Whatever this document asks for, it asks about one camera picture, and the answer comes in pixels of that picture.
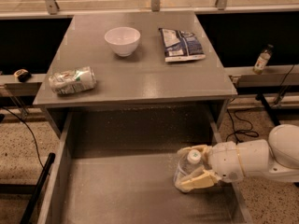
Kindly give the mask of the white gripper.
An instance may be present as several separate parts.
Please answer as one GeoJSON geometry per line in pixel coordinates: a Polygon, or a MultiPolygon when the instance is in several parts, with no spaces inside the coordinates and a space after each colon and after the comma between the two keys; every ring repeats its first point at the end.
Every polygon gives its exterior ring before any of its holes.
{"type": "Polygon", "coordinates": [[[184,147],[178,151],[179,162],[190,164],[209,164],[213,171],[204,170],[198,176],[187,175],[178,182],[178,188],[183,192],[194,189],[210,188],[220,180],[225,183],[241,181],[244,173],[239,161],[236,144],[232,141],[218,143],[209,153],[208,145],[184,147]]]}

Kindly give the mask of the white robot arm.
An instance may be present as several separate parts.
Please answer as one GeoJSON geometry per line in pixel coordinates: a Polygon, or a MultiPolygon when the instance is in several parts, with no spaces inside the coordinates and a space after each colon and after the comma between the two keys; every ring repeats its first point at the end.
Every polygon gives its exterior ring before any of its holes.
{"type": "Polygon", "coordinates": [[[299,127],[282,124],[266,140],[197,145],[178,151],[175,187],[185,193],[234,183],[249,176],[281,182],[299,181],[299,127]]]}

